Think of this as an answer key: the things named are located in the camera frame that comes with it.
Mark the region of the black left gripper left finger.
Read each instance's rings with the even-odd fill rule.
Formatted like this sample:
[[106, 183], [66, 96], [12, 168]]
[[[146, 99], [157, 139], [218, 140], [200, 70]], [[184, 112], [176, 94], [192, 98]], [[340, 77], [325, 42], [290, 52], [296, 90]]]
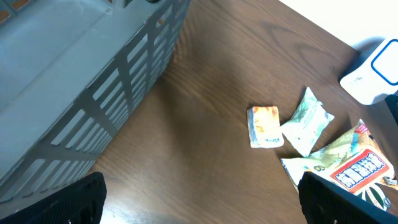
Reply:
[[93, 172], [1, 219], [1, 224], [99, 224], [106, 194], [103, 174]]

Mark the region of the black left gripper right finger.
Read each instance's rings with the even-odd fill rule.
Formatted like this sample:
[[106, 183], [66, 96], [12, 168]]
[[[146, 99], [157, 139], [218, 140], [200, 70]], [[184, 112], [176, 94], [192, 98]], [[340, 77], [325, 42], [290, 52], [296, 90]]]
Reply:
[[396, 224], [397, 217], [358, 198], [313, 172], [298, 184], [302, 213], [308, 223]]

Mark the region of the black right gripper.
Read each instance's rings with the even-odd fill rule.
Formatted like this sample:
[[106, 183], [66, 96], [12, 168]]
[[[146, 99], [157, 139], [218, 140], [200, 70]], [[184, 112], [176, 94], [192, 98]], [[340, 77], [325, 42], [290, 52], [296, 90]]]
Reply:
[[396, 124], [398, 124], [398, 96], [389, 95], [385, 98], [386, 105], [389, 108]]

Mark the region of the small green round-logo box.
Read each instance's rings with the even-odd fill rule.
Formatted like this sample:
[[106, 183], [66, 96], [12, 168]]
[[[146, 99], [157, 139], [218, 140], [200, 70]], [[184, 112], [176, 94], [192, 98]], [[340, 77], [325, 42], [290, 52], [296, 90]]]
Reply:
[[359, 194], [357, 194], [357, 196], [367, 203], [384, 210], [385, 212], [391, 207], [391, 201], [386, 197], [382, 189], [376, 184], [365, 187], [362, 189], [362, 191], [360, 191]]

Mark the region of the yellow snack bag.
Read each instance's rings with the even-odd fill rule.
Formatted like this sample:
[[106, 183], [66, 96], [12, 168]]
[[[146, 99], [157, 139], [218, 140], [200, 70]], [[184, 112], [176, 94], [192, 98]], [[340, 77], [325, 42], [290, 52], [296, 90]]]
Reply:
[[282, 159], [281, 164], [295, 187], [305, 172], [313, 172], [355, 195], [372, 184], [397, 189], [394, 167], [363, 120], [309, 156]]

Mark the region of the teal snack pack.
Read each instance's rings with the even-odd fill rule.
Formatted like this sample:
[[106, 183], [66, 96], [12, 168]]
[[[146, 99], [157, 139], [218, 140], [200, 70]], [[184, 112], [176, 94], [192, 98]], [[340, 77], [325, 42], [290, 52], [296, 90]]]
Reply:
[[323, 130], [334, 118], [307, 87], [291, 119], [280, 128], [294, 149], [303, 157], [307, 157]]

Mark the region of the small orange packet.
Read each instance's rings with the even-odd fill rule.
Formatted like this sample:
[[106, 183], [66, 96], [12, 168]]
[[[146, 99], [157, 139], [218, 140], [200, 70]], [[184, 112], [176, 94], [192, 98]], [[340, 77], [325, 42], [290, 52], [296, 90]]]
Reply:
[[276, 106], [253, 106], [247, 110], [248, 132], [252, 148], [276, 148], [284, 145]]

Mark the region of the white barcode scanner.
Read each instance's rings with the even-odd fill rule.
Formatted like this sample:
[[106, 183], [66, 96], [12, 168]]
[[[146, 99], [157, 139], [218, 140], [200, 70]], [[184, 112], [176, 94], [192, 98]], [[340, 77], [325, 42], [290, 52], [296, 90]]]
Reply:
[[362, 105], [373, 105], [397, 92], [397, 39], [386, 38], [364, 47], [339, 83]]

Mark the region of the grey plastic mesh basket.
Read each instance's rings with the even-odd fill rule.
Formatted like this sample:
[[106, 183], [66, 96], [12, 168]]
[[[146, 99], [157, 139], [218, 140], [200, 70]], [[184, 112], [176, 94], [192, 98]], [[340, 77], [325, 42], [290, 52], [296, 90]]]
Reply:
[[1, 2], [1, 213], [82, 178], [169, 64], [189, 1]]

